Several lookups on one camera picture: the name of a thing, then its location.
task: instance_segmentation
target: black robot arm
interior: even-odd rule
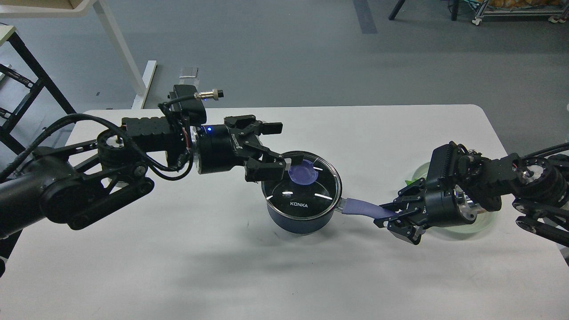
[[[189,173],[195,161],[200,174],[243,166],[246,181],[264,181],[282,179],[291,164],[302,161],[300,154],[284,159],[261,145],[259,136],[280,133],[280,122],[265,123],[247,115],[204,125],[207,117],[201,100],[217,100],[223,91],[199,93],[194,86],[175,85],[169,97],[158,106],[163,117],[123,118],[119,127],[87,114],[70,114],[47,128],[0,173],[0,239],[19,235],[42,218],[83,229],[152,191],[148,169],[163,179],[177,180]],[[38,147],[50,134],[81,120],[108,129],[96,140],[55,149]],[[78,165],[68,162],[70,156],[92,150],[97,154]],[[165,151],[167,165],[147,155],[151,151]],[[23,165],[28,156],[32,160]],[[97,165],[101,170],[91,173]],[[163,173],[183,169],[175,177]],[[10,174],[15,178],[8,179]]]
[[[513,194],[512,205],[524,214],[516,220],[521,228],[569,246],[569,157],[557,154],[567,149],[565,143],[525,157],[513,153],[492,160],[451,141],[433,151],[427,179],[414,181],[382,205],[395,214],[374,223],[419,244],[426,229],[472,224],[478,213],[500,210],[501,195]]]

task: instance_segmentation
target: green object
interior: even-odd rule
[[[417,168],[417,170],[415,170],[415,173],[413,174],[413,177],[411,178],[411,180],[405,180],[405,182],[407,183],[407,185],[409,185],[409,181],[415,181],[421,178],[427,179],[427,173],[428,173],[428,166],[429,166],[430,162],[424,163],[421,166],[419,166]],[[447,228],[441,228],[441,229],[445,229],[448,230],[450,232],[454,232],[454,233],[459,233],[459,234],[472,234],[472,233],[477,233],[480,232],[486,228],[488,228],[491,223],[494,221],[496,217],[496,213],[495,212],[484,212],[484,213],[480,213],[478,214],[478,217],[476,218],[476,221],[473,224],[465,224],[465,225],[458,225],[455,227],[447,227]]]

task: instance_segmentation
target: black cable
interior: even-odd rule
[[[170,172],[179,171],[180,169],[183,168],[183,164],[181,166],[178,166],[178,167],[166,167],[166,166],[160,164],[159,162],[157,162],[156,160],[152,159],[144,151],[142,151],[142,149],[132,140],[132,138],[126,132],[124,132],[121,128],[119,128],[114,123],[112,123],[108,120],[105,120],[103,118],[90,116],[88,114],[74,113],[74,114],[68,114],[67,116],[55,121],[52,125],[50,125],[48,128],[46,128],[45,131],[42,132],[29,145],[29,147],[26,150],[24,150],[22,153],[20,153],[14,159],[14,161],[12,161],[4,170],[2,170],[2,172],[0,173],[0,182],[3,182],[4,180],[6,180],[6,178],[11,173],[13,173],[18,168],[19,165],[21,165],[26,160],[26,158],[40,145],[40,143],[42,143],[45,139],[47,139],[49,136],[54,134],[54,132],[63,128],[66,125],[73,124],[77,121],[83,121],[83,120],[92,120],[92,121],[98,122],[99,124],[102,124],[103,126],[109,128],[109,130],[111,130],[113,133],[115,133],[117,136],[121,137],[124,140],[125,145],[128,145],[131,148],[133,148],[133,150],[136,151],[141,156],[143,161],[148,166],[150,166],[151,168],[155,166],[156,168],[158,168],[162,171],[170,171]]]
[[[192,100],[192,99],[195,99],[195,98],[196,98],[196,97],[193,96],[193,95],[191,95],[191,96],[182,96],[182,97],[179,97],[179,98],[170,100],[170,101],[168,101],[168,102],[164,102],[164,103],[162,103],[162,105],[163,105],[163,106],[170,106],[170,105],[173,105],[173,104],[182,102],[182,101]]]
[[[562,143],[560,145],[556,145],[553,147],[545,148],[543,150],[530,153],[523,158],[530,158],[530,157],[537,157],[537,156],[546,157],[548,155],[559,153],[559,152],[565,151],[565,150],[569,150],[569,142]]]
[[[158,171],[155,167],[149,166],[150,170],[152,170],[157,176],[159,176],[160,178],[164,179],[164,180],[168,180],[168,181],[177,181],[180,179],[183,179],[185,176],[187,176],[190,172],[190,170],[192,170],[192,166],[193,166],[193,156],[190,158],[190,160],[188,161],[188,167],[186,168],[186,170],[184,171],[184,173],[175,176],[175,177],[169,177],[163,173],[161,173],[160,171]]]
[[[475,11],[475,10],[477,9],[476,7],[472,7],[471,4],[470,4],[470,2],[467,2],[467,3],[468,3],[468,6],[470,7],[470,11],[467,11],[467,12],[464,12],[464,13],[460,13],[460,14],[457,14],[457,15],[469,14],[469,13],[471,13],[471,12],[473,12],[473,11]],[[451,5],[451,0],[447,0],[447,9],[448,9],[448,12],[452,13],[452,10],[451,10],[452,7],[453,7],[453,6]]]

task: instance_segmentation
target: purple lid handle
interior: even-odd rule
[[[373,203],[351,198],[346,199],[344,208],[341,211],[344,215],[361,215],[374,219],[384,219],[396,215],[395,212]]]

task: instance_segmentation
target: screw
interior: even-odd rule
[[[135,177],[142,177],[146,173],[146,168],[143,166],[138,166],[134,169],[134,176]]]

